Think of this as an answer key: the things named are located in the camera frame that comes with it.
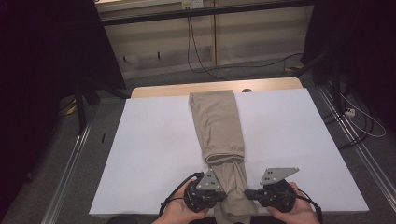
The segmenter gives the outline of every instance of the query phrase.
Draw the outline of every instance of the white board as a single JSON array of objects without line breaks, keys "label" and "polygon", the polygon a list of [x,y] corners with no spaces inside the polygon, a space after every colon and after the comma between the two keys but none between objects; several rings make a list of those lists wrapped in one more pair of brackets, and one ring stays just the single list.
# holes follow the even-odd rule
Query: white board
[{"label": "white board", "polygon": [[[250,189],[260,187],[265,168],[298,167],[287,180],[323,212],[368,211],[307,90],[235,98]],[[90,214],[158,214],[180,182],[206,170],[188,96],[127,100]],[[267,214],[256,204],[260,215]]]}]

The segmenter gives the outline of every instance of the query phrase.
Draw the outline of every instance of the folded khaki fabric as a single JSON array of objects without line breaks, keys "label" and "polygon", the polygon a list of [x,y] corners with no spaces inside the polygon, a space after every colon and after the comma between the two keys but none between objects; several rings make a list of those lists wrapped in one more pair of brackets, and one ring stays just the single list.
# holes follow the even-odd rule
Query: folded khaki fabric
[{"label": "folded khaki fabric", "polygon": [[244,194],[248,188],[245,147],[233,91],[190,93],[190,106],[204,160],[228,195],[215,206],[216,221],[250,223],[257,209]]}]

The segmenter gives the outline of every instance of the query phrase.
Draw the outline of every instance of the person's right hand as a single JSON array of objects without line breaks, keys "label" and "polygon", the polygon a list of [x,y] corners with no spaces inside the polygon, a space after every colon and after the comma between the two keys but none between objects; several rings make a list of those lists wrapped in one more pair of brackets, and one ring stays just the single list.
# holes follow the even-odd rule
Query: person's right hand
[{"label": "person's right hand", "polygon": [[[295,183],[290,182],[292,188],[294,188],[297,195],[305,197],[299,190]],[[286,222],[287,224],[319,224],[317,216],[311,208],[310,203],[296,199],[294,207],[288,213],[281,213],[274,207],[267,207],[268,212],[274,216],[274,218]]]}]

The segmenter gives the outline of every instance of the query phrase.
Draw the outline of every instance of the human hand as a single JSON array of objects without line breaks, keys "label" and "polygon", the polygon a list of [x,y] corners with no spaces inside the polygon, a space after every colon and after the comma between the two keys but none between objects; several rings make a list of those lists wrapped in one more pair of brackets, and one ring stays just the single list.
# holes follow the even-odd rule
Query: human hand
[{"label": "human hand", "polygon": [[202,219],[205,217],[209,209],[206,208],[199,213],[194,213],[184,203],[184,191],[192,181],[193,180],[188,181],[175,193],[172,197],[174,200],[169,202],[163,215],[155,220],[153,224],[187,224],[195,219]]},{"label": "human hand", "polygon": [[[294,188],[297,195],[305,197],[299,190],[295,183],[290,182],[292,188]],[[294,207],[288,213],[281,213],[274,207],[268,207],[268,212],[274,216],[274,218],[286,222],[287,224],[319,224],[317,216],[311,208],[310,203],[297,199]]]}]

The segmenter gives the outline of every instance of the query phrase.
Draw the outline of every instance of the gray carpet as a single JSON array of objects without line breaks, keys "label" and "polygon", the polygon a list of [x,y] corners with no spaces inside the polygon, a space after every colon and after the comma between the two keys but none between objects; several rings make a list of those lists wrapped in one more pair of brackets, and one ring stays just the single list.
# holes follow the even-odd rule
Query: gray carpet
[{"label": "gray carpet", "polygon": [[[299,65],[299,57],[287,60],[286,66]],[[252,62],[238,64],[243,66],[258,66],[269,62]],[[192,71],[163,74],[154,77],[140,77],[126,80],[128,89],[131,91],[139,86],[168,85],[179,83],[194,83],[208,81],[222,81],[223,77],[229,80],[287,77],[290,73],[284,73],[283,63],[268,67],[230,67],[211,70],[210,75],[206,73],[194,73]],[[322,117],[331,113],[323,98],[319,94],[318,87],[312,83],[309,74],[301,77],[303,85],[308,88],[312,99]],[[57,223],[106,223],[108,218],[91,217],[88,212],[100,181],[106,158],[111,149],[112,141],[118,128],[118,123],[124,101],[114,98],[106,93],[101,93],[102,102],[96,108],[96,115],[91,131],[83,148],[76,171],[72,177]],[[356,117],[363,127],[363,117]],[[337,146],[348,143],[346,135],[338,122],[327,125],[329,132]],[[378,161],[389,179],[396,180],[396,137],[395,132],[387,130],[388,133],[382,138],[368,137],[364,144]],[[40,223],[49,206],[50,199],[56,190],[57,184],[64,171],[64,167],[70,157],[71,151],[76,143],[78,132],[77,114],[59,118],[52,140],[46,153],[33,171],[34,179],[31,183],[22,186],[19,196],[11,205],[2,223]],[[380,133],[375,127],[374,133]],[[326,215],[325,223],[396,223],[396,213],[390,207],[387,199],[371,177],[364,163],[356,152],[356,148],[349,147],[340,151],[346,165],[352,173],[361,193],[367,202],[370,212],[348,215]],[[139,223],[151,223],[155,217],[136,216]],[[196,223],[214,223],[213,218]],[[252,223],[280,223],[271,217],[254,217]]]}]

